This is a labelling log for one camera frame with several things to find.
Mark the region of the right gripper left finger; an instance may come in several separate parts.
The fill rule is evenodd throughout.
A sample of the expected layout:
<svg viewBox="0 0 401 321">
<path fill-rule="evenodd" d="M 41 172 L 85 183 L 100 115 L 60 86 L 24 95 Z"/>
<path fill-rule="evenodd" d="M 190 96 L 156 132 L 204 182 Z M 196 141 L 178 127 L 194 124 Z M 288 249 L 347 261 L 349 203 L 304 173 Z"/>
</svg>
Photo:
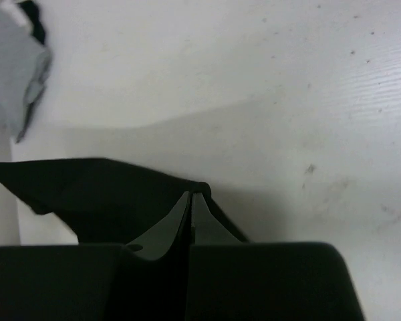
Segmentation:
<svg viewBox="0 0 401 321">
<path fill-rule="evenodd" d="M 0 247 L 0 320 L 182 320 L 190 198 L 128 245 Z"/>
</svg>

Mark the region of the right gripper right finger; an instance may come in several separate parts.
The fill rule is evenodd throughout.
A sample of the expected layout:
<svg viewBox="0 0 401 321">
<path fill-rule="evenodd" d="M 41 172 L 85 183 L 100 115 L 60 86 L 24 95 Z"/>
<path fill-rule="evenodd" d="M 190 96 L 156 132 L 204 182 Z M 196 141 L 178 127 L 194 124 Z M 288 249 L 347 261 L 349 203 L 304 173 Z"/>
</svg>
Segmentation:
<svg viewBox="0 0 401 321">
<path fill-rule="evenodd" d="M 363 320 L 347 265 L 328 243 L 241 243 L 192 197 L 190 320 Z"/>
</svg>

